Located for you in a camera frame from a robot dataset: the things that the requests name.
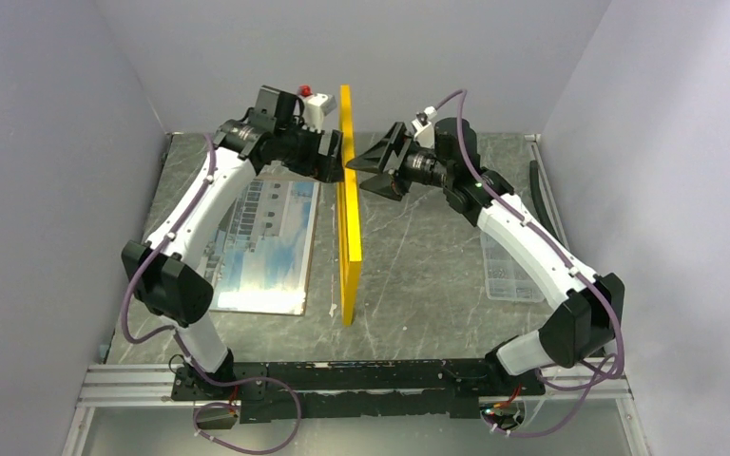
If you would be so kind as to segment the yellow wooden picture frame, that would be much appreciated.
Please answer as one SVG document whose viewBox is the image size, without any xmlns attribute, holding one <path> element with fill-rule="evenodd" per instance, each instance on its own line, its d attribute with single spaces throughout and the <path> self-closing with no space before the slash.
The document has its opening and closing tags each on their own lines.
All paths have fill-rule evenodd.
<svg viewBox="0 0 730 456">
<path fill-rule="evenodd" d="M 340 279 L 341 321 L 345 327 L 353 324 L 358 281 L 363 259 L 359 211 L 359 189 L 356 172 L 346 164 L 355 157 L 355 129 L 351 89 L 340 87 L 339 127 L 342 133 L 341 158 L 343 181 L 336 188 L 336 217 L 338 263 Z"/>
</svg>

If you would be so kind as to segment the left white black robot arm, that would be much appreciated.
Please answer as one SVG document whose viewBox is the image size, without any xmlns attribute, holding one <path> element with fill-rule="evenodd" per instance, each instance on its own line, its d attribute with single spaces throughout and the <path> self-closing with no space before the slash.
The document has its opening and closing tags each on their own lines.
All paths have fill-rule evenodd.
<svg viewBox="0 0 730 456">
<path fill-rule="evenodd" d="M 291 116 L 273 128 L 229 120 L 205 142 L 202 167 L 172 212 L 145 240 L 130 240 L 121 252 L 128 285 L 119 325 L 131 344 L 172 333 L 198 373 L 197 387 L 221 399 L 236 381 L 234 355 L 209 315 L 214 288 L 197 271 L 204 247 L 232 203 L 272 162 L 316 181 L 340 182 L 343 135 Z"/>
</svg>

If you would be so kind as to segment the building and sky photo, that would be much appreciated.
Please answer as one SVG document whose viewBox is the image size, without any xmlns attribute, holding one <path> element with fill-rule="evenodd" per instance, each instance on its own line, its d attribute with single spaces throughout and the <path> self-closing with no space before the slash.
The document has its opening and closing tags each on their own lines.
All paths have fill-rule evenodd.
<svg viewBox="0 0 730 456">
<path fill-rule="evenodd" d="M 284 179 L 244 187 L 198 268 L 214 289 L 212 311 L 305 313 L 319 190 L 313 181 Z"/>
</svg>

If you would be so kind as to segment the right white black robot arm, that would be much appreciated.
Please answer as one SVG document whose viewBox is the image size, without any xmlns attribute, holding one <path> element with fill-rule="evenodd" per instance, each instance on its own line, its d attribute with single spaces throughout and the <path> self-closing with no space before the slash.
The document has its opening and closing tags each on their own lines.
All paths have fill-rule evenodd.
<svg viewBox="0 0 730 456">
<path fill-rule="evenodd" d="M 360 187 L 401 200 L 415 184 L 442 189 L 450 208 L 498 242 L 534 281 L 552 313 L 544 325 L 515 336 L 486 356 L 485 381 L 498 394 L 519 385 L 522 374 L 549 365 L 571 368 L 618 341 L 624 284 L 598 275 L 571 254 L 529 211 L 512 185 L 481 163 L 477 135 L 468 121 L 428 124 L 420 140 L 403 123 L 347 168 L 368 174 Z"/>
</svg>

